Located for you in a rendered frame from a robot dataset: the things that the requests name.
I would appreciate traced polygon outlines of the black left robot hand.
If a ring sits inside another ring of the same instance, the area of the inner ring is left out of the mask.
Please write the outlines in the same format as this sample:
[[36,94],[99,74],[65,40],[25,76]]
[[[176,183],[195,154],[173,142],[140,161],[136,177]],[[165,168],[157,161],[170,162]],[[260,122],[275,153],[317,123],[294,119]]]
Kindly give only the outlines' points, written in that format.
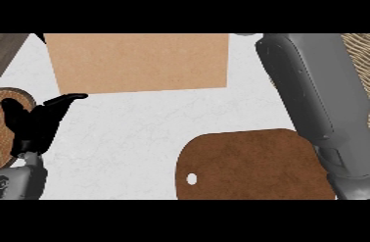
[[45,101],[31,111],[17,99],[2,100],[5,123],[15,133],[11,151],[14,157],[27,152],[42,155],[48,151],[70,106],[76,100],[87,97],[86,93],[64,94]]

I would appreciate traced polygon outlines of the round wicker basket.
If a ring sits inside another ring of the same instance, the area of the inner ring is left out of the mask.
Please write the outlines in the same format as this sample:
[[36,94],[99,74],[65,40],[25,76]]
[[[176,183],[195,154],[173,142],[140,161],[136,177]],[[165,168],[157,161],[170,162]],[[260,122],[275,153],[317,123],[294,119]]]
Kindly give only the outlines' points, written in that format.
[[17,161],[11,155],[15,133],[6,126],[2,109],[2,100],[5,98],[18,100],[28,111],[31,111],[37,105],[33,95],[25,90],[14,87],[0,87],[0,169],[8,168]]

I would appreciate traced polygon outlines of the brown wooden cutting board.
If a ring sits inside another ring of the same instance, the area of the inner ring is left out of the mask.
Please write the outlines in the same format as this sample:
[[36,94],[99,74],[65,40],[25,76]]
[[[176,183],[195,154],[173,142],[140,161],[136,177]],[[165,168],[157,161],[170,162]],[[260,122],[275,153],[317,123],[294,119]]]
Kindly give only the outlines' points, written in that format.
[[289,129],[210,133],[180,153],[182,200],[332,200],[310,141]]

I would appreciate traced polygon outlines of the dark wooden panel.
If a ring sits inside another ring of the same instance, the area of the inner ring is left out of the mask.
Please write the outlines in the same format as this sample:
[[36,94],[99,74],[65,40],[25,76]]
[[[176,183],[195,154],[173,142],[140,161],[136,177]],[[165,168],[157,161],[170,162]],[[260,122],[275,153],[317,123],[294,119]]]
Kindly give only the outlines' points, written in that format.
[[28,36],[27,33],[0,33],[0,76],[12,63]]

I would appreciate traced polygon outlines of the wavy tan wicker object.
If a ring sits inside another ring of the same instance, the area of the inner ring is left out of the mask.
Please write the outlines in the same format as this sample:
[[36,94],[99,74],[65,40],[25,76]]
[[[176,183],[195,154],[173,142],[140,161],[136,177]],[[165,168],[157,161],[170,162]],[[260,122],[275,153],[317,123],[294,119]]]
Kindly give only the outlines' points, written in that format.
[[370,97],[370,33],[344,33],[341,37]]

